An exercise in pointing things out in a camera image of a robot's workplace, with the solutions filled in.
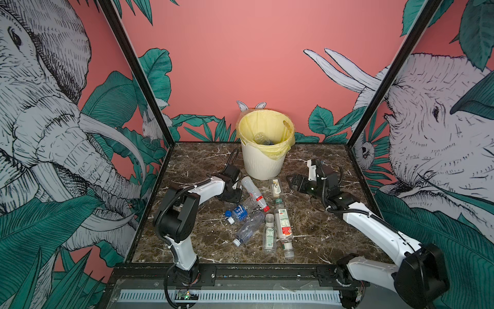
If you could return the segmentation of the small clear bottle bird label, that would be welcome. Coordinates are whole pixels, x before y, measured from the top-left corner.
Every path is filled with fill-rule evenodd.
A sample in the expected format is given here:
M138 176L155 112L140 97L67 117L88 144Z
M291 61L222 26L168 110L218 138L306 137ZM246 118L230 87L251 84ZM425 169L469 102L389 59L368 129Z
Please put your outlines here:
M278 199L282 194L282 188L280 185L280 181L277 178L271 179L271 193L273 198Z

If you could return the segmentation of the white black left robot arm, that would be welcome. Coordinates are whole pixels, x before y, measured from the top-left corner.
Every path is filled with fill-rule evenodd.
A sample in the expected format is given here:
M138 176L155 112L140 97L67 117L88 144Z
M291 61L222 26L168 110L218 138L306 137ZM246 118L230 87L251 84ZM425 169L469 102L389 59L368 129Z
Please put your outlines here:
M239 177L219 174L185 187L172 185L153 219L154 233L171 250L172 271L184 286L199 281L199 257L194 252L190 235L194 229L199 206L212 198L234 203L242 196Z

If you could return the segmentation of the clear bottle blue label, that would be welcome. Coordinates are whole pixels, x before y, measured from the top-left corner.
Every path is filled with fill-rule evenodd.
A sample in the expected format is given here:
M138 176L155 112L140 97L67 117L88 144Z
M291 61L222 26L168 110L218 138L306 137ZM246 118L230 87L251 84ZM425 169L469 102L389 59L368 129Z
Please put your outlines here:
M256 144L258 145L274 145L275 143L269 139L264 133L260 132L257 133L254 137L253 140Z

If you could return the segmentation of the clear bottle blue cap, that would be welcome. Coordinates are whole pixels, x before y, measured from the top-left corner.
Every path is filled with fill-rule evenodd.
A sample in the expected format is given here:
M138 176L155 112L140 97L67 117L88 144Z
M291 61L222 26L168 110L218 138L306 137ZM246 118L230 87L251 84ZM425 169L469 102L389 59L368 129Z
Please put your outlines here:
M240 204L237 204L232 210L225 212L225 220L230 224L241 223L248 219L250 215L257 209L257 202L251 198L247 198Z

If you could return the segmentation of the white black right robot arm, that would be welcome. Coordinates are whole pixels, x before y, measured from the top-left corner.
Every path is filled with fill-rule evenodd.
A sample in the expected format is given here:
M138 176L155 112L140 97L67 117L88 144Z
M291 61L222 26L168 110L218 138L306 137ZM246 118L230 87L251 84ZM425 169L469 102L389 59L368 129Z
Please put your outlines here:
M391 263L355 254L340 259L334 271L340 285L373 283L397 293L412 308L427 308L448 292L450 280L439 247L395 229L328 176L289 175L287 181L290 189L320 200L326 212L359 230L390 257Z

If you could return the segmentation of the tall bottle red green label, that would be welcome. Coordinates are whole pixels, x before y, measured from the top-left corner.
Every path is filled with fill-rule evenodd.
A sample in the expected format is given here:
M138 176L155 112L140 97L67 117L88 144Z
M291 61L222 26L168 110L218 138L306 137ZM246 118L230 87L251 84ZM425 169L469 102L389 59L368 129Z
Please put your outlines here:
M282 200L277 198L275 200L275 226L277 228L277 237L282 245L284 251L284 257L286 259L293 259L295 257L293 249L293 233L292 225L289 221L288 210Z

